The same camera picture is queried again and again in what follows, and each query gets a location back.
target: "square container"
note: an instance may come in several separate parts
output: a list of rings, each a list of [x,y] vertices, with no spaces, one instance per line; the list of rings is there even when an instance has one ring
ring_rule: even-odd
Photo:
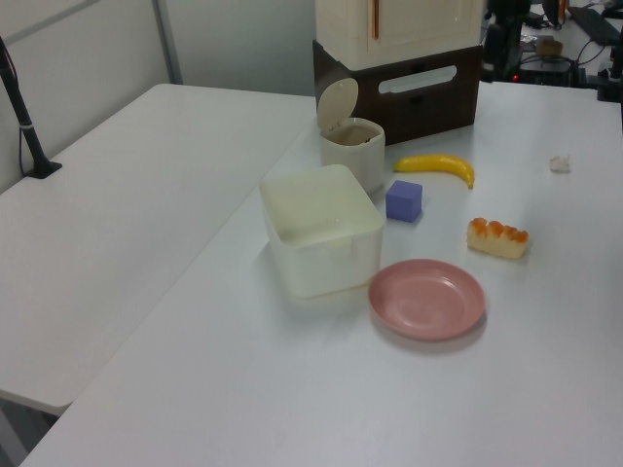
[[[353,78],[333,83],[318,102],[322,165],[340,164],[350,169],[367,194],[383,185],[385,131],[374,122],[351,118],[359,86]]]
[[[345,166],[265,180],[260,196],[277,269],[295,297],[360,286],[379,271],[384,220]]]

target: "blue block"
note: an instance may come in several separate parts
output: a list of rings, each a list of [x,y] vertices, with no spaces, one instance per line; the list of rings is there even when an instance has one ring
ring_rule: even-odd
[[[396,180],[385,194],[387,218],[414,222],[421,213],[421,185]]]

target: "yellow banana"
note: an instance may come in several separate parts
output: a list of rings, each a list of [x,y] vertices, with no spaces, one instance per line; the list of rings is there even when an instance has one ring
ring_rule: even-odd
[[[395,172],[423,172],[428,170],[441,170],[454,173],[467,183],[470,190],[474,187],[474,169],[465,161],[449,154],[424,154],[421,156],[408,156],[402,158],[393,165]]]

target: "black stand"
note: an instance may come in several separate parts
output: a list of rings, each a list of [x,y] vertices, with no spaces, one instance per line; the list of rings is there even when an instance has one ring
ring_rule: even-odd
[[[41,144],[39,143],[39,138],[37,137],[37,133],[35,132],[35,128],[30,121],[30,116],[28,115],[28,111],[26,110],[26,104],[23,102],[23,98],[21,97],[21,92],[19,92],[18,80],[14,75],[13,68],[11,67],[11,62],[6,53],[6,49],[2,39],[0,38],[0,75],[2,76],[2,82],[4,83],[4,87],[7,90],[7,94],[11,99],[11,104],[13,105],[13,110],[16,113],[19,121],[19,127],[21,128],[21,132],[26,140],[26,144],[28,144],[28,148],[30,148],[30,154],[32,155],[32,159],[34,164],[32,166],[32,170],[27,172],[25,175],[27,177],[33,178],[46,178],[52,173],[59,170],[62,165],[58,162],[50,162],[46,158],[43,153],[43,149],[41,148]]]
[[[488,0],[485,19],[495,16],[485,39],[482,81],[512,81],[519,68],[520,37],[530,0]]]
[[[602,102],[622,102],[623,83],[621,77],[623,75],[623,29],[619,44],[612,47],[610,53],[612,67],[609,71],[605,71],[604,75],[589,76],[586,81],[586,88],[597,90],[597,100]]]

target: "drawer handle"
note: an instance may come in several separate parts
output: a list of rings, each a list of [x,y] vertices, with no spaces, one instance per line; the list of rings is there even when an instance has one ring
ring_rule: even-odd
[[[379,39],[379,2],[381,0],[372,0],[372,38],[376,41]]]

